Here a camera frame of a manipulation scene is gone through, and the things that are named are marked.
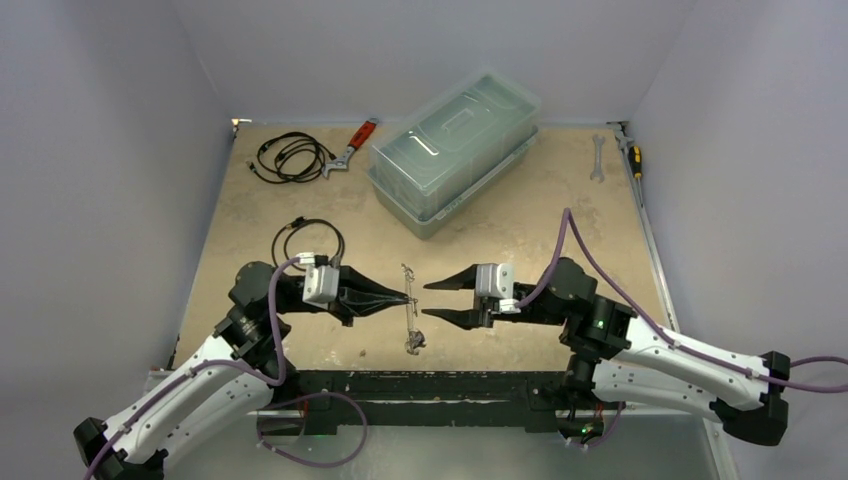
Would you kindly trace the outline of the white oval keyring holder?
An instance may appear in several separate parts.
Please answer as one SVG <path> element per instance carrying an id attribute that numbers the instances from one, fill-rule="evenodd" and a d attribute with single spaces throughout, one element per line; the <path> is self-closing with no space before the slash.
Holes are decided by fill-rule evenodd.
<path id="1" fill-rule="evenodd" d="M 418 300 L 413 294 L 413 282 L 415 280 L 414 271 L 405 263 L 401 264 L 401 270 L 404 275 L 404 291 L 407 296 L 406 303 L 406 329 L 407 339 L 405 341 L 405 350 L 409 355 L 417 356 L 420 350 L 426 346 L 426 338 L 424 334 L 416 327 L 415 320 L 418 317 Z"/>

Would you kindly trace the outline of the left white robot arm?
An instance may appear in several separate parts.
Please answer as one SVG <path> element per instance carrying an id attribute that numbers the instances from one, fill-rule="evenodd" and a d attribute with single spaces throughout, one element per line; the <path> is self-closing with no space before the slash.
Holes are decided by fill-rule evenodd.
<path id="1" fill-rule="evenodd" d="M 229 298 L 224 319 L 160 384 L 111 417 L 89 417 L 74 429 L 85 478 L 161 479 L 167 464 L 228 420 L 267 405 L 292 405 L 302 392 L 299 373 L 285 357 L 291 328 L 282 315 L 328 313 L 350 327 L 411 301 L 311 252 L 279 266 L 244 265 Z"/>

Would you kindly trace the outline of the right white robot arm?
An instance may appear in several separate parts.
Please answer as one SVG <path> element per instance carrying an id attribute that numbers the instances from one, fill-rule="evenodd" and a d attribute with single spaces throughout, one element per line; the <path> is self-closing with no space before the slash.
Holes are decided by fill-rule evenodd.
<path id="1" fill-rule="evenodd" d="M 634 308 L 599 294 L 597 285 L 568 257 L 535 285 L 515 281 L 510 264 L 473 264 L 426 286 L 470 290 L 472 308 L 424 312 L 463 330 L 498 321 L 561 327 L 559 341 L 571 352 L 563 377 L 533 393 L 568 410 L 648 404 L 700 416 L 751 444 L 780 443 L 789 406 L 782 388 L 766 379 L 788 379 L 786 355 L 734 353 L 653 326 Z"/>

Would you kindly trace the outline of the clear plastic storage box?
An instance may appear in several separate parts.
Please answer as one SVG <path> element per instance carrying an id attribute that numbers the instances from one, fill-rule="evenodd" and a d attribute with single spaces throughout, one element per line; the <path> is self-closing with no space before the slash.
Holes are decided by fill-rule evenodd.
<path id="1" fill-rule="evenodd" d="M 426 240 L 535 143 L 540 99 L 484 71 L 452 86 L 386 130 L 369 148 L 380 204 Z"/>

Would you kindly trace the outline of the silver open-end spanner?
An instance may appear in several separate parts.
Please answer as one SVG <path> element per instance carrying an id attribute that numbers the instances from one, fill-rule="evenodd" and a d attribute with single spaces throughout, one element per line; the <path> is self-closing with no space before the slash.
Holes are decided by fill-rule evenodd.
<path id="1" fill-rule="evenodd" d="M 605 175 L 603 171 L 602 150 L 603 145 L 605 143 L 605 138 L 599 134 L 594 134 L 592 140 L 594 144 L 594 162 L 589 179 L 597 183 L 603 183 L 605 180 Z"/>

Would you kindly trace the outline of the yellow black screwdriver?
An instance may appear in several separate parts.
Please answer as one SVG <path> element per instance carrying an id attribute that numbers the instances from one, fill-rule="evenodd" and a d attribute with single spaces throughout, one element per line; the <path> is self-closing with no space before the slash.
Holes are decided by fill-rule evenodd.
<path id="1" fill-rule="evenodd" d="M 644 206 L 644 196 L 642 187 L 642 155 L 641 149 L 637 145 L 632 145 L 628 150 L 628 163 L 635 184 L 636 197 L 640 207 Z"/>

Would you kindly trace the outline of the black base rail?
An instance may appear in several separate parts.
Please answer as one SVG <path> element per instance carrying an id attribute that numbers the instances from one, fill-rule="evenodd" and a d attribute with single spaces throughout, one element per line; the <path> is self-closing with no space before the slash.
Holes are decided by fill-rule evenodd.
<path id="1" fill-rule="evenodd" d="M 355 401 L 370 426 L 520 427 L 555 432 L 572 411 L 594 404 L 568 394 L 551 371 L 301 370 L 275 389 L 283 402 L 322 392 Z"/>

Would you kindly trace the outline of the red handled adjustable wrench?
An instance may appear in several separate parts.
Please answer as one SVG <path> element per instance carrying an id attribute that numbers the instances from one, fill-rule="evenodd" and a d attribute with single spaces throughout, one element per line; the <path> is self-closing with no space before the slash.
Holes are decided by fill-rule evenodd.
<path id="1" fill-rule="evenodd" d="M 321 170 L 322 177 L 328 179 L 335 171 L 348 171 L 351 158 L 368 140 L 379 123 L 380 120 L 376 117 L 365 121 L 350 138 L 344 152 L 340 156 L 325 162 Z"/>

